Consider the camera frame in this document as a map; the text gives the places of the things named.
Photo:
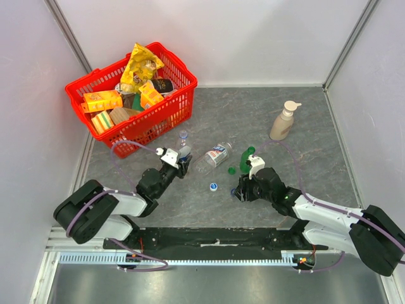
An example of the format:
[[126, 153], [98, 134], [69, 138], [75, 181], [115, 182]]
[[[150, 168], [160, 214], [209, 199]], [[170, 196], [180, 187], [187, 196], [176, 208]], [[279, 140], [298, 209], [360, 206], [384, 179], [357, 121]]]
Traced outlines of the green plastic bottle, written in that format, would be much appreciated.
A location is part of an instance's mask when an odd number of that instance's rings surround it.
[[240, 158], [239, 168], [243, 174], [247, 174], [250, 171], [250, 166], [247, 164], [249, 156], [255, 153], [256, 149], [254, 146], [248, 147], [242, 154]]

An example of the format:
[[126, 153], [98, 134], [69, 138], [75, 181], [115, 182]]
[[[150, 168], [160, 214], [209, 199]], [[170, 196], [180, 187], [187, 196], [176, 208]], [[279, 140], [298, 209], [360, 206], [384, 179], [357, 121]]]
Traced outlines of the green bottle cap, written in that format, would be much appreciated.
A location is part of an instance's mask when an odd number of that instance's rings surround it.
[[229, 167], [229, 168], [228, 168], [228, 173], [229, 173], [230, 175], [235, 174], [235, 173], [236, 173], [235, 167]]

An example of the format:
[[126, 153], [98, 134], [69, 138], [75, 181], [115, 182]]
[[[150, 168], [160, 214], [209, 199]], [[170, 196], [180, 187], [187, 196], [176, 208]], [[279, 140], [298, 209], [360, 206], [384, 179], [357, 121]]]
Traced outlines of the blue cap drink bottle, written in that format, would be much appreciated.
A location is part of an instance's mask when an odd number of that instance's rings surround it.
[[178, 140], [176, 144], [176, 149], [178, 151], [178, 160], [186, 160], [186, 158], [191, 155], [192, 145], [189, 138], [189, 133], [186, 130], [181, 130], [178, 133]]

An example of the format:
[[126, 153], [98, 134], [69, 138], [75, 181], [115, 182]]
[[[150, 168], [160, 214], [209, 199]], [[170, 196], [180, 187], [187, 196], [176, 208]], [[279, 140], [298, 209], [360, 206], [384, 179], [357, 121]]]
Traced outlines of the white blue bottle cap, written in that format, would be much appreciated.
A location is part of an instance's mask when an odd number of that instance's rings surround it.
[[215, 191], [217, 191], [218, 190], [218, 185], [217, 185], [217, 183], [211, 183], [210, 185], [209, 185], [209, 190], [210, 191], [212, 191], [212, 192], [215, 192]]

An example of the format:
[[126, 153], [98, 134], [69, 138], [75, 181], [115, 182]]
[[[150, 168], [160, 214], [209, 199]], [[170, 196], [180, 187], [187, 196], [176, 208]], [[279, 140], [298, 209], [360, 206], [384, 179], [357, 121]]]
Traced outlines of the clear Pocari Sweat bottle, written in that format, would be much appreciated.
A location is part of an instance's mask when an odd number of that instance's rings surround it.
[[192, 166], [192, 173], [206, 175], [229, 159], [232, 152], [229, 142], [219, 142], [197, 159]]

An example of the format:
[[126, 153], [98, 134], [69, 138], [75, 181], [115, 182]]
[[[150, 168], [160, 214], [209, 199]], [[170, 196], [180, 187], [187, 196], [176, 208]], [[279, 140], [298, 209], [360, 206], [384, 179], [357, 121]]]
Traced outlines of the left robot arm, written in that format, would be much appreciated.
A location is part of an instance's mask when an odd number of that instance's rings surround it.
[[139, 233], [131, 218], [150, 215], [173, 180], [185, 177], [191, 159], [192, 155], [187, 155], [169, 163], [167, 157], [161, 157], [161, 169], [144, 171], [135, 193], [89, 180], [56, 207], [53, 217], [77, 244], [93, 238], [115, 238], [124, 248], [134, 248], [139, 243]]

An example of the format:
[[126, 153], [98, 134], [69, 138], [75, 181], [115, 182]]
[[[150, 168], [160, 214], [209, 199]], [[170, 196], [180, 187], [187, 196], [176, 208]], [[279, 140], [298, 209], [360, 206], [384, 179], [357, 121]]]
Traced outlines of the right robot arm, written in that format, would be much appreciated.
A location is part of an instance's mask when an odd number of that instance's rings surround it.
[[287, 187], [272, 168], [239, 177], [233, 191], [240, 201], [265, 200], [281, 215], [303, 227], [290, 233], [291, 245], [326, 246], [360, 259], [377, 274], [389, 277], [402, 263], [404, 232], [378, 206], [348, 208]]

